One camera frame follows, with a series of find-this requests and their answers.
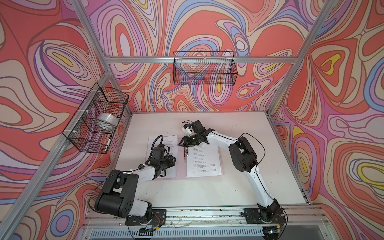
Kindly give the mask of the printed paper sheet top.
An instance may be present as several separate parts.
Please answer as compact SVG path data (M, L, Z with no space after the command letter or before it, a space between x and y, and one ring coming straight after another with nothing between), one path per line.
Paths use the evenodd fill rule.
M147 154L146 154L146 160L149 158L150 152L151 152L151 146L154 142L156 137L149 137L148 139L148 147L147 147ZM165 136L163 139L163 144L167 147L169 147L170 155L175 157L176 159L178 158L178 136L173 135L173 136ZM168 168L165 170L166 171L166 176L163 178L159 179L171 179L171 178L176 178L177 177L177 171L178 171L178 161L175 162L175 166L172 168Z

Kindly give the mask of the printed paper sheet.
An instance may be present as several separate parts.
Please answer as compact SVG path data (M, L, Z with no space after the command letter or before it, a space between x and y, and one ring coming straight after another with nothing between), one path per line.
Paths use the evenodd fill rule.
M148 139L148 147L147 147L147 154L146 154L146 160L149 158L150 152L151 152L151 146L154 142L156 137L149 137ZM178 158L178 136L173 135L173 136L165 136L163 139L163 144L167 147L169 147L170 155L175 157L176 159ZM178 171L178 161L175 162L175 166L172 168L168 168L165 170L166 171L166 176L163 178L159 179L171 179L171 178L176 178L177 177L177 171Z
M187 178L222 175L219 147L215 145L188 147L186 164Z

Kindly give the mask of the printed paper sheet bottom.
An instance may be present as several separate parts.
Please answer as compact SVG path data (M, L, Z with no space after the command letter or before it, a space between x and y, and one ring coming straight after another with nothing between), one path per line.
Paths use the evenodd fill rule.
M187 178L222 175L219 147L215 145L188 147L186 164Z

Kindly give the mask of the pink folder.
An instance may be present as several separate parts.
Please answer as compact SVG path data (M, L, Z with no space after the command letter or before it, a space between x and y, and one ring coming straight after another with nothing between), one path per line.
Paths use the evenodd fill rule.
M184 148L179 147L179 153L178 153L178 158L176 161L178 161L178 171L177 171L177 177L176 178L171 178L171 179L186 179L187 178L187 170L186 170L186 162L184 160Z

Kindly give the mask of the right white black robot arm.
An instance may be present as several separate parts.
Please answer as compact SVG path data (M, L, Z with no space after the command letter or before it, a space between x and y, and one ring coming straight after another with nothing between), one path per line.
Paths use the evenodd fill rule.
M181 147L195 147L201 143L214 145L230 152L234 167L245 174L257 198L259 218L264 223L287 222L287 214L265 186L261 176L258 157L245 137L232 138L219 134L213 129L193 130L191 125L182 128L186 134L179 142Z

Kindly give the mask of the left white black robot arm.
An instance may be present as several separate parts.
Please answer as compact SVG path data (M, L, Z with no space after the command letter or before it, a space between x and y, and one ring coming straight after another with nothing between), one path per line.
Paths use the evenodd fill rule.
M135 217L141 224L153 218L152 204L136 198L138 186L166 176L166 169L175 166L176 158L169 147L153 147L149 158L134 171L113 170L96 198L94 209L98 213L119 218Z

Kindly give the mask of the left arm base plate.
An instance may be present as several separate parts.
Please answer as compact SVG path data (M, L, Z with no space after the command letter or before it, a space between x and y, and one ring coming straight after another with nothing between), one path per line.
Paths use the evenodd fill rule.
M126 226L161 227L166 223L167 210L154 209L143 217L129 216L126 218Z

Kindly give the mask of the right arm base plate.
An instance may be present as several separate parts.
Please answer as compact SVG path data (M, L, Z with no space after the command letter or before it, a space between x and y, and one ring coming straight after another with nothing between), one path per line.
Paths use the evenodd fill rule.
M244 208L240 214L246 218L247 224L283 225L287 222L286 214L282 208L271 213L259 208Z

